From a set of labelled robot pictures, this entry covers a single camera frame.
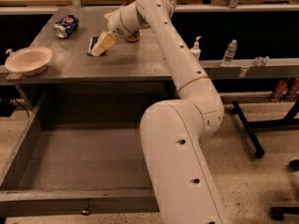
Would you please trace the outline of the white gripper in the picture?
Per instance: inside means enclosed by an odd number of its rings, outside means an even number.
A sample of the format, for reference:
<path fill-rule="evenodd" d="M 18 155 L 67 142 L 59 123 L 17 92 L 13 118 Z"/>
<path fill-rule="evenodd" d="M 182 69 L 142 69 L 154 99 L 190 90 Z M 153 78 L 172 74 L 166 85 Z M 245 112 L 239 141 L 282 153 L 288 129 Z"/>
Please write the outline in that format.
<path fill-rule="evenodd" d="M 145 29 L 147 24 L 135 5 L 124 6 L 104 15 L 109 32 L 103 32 L 91 49 L 92 56 L 100 56 L 116 44 L 116 37 L 125 38 Z"/>

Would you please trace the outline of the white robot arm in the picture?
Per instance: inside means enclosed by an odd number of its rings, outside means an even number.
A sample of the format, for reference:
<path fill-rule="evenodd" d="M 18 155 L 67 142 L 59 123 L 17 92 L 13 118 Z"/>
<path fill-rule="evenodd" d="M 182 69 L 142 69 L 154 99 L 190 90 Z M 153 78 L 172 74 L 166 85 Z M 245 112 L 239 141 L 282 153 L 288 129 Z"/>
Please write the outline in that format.
<path fill-rule="evenodd" d="M 221 126 L 222 100 L 170 21 L 167 0 L 135 0 L 106 14 L 107 31 L 91 49 L 99 56 L 118 38 L 151 28 L 174 81 L 177 100 L 151 105 L 140 122 L 149 177 L 164 224 L 230 224 L 200 147 Z"/>

